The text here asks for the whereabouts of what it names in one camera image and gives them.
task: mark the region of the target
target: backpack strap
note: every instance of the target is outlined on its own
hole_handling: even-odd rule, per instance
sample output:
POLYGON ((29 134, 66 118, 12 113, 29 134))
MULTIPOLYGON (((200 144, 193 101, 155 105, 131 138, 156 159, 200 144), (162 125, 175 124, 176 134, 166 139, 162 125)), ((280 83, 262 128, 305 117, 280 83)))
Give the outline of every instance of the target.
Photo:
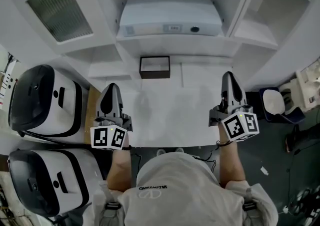
POLYGON ((94 226, 125 226, 125 211, 122 205, 112 196, 107 182, 101 182, 100 188, 105 195, 105 205, 94 217, 94 226))
POLYGON ((263 226, 262 225, 262 214, 257 208, 257 203, 253 200, 251 187, 247 188, 244 196, 244 204, 242 209, 246 212, 247 217, 243 224, 245 226, 263 226))

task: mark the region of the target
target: electronic equipment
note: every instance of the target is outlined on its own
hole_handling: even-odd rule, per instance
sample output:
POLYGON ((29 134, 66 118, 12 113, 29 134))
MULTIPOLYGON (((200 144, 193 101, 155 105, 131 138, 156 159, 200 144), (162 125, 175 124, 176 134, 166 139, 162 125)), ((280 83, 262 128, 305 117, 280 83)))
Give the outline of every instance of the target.
POLYGON ((211 0, 127 0, 119 32, 124 37, 157 34, 217 36, 222 21, 211 0))
POLYGON ((83 143, 88 90, 48 65, 28 69, 14 86, 12 130, 40 139, 83 143))
POLYGON ((94 155, 85 149, 18 150, 8 165, 21 203, 43 217, 91 203, 103 180, 94 155))

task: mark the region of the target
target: frosted glass panel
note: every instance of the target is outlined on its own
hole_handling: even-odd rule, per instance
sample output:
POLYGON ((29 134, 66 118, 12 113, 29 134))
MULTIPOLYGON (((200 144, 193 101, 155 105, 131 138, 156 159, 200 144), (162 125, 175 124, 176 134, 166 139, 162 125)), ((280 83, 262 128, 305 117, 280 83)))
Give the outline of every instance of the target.
POLYGON ((27 3, 58 42, 93 33, 76 0, 28 0, 27 3))

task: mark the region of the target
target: hand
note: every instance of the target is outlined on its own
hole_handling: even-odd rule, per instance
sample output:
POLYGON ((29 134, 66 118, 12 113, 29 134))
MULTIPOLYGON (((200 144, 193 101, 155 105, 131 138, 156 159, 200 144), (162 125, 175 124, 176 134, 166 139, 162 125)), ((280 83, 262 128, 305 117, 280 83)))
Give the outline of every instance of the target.
POLYGON ((228 139, 228 136, 225 132, 224 126, 221 123, 219 123, 218 128, 219 128, 219 134, 220 134, 220 144, 227 143, 229 141, 229 139, 228 139))

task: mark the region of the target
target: fiducial marker cube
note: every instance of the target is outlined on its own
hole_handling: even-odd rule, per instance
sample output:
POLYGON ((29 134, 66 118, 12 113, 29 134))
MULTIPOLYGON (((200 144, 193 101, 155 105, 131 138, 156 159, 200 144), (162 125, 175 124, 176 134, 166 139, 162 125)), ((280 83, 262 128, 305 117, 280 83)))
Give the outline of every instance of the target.
POLYGON ((91 147, 122 149, 126 134, 127 130, 116 125, 91 127, 91 147))
POLYGON ((247 112, 235 112, 222 120, 230 141, 243 141, 259 134, 257 115, 247 112))

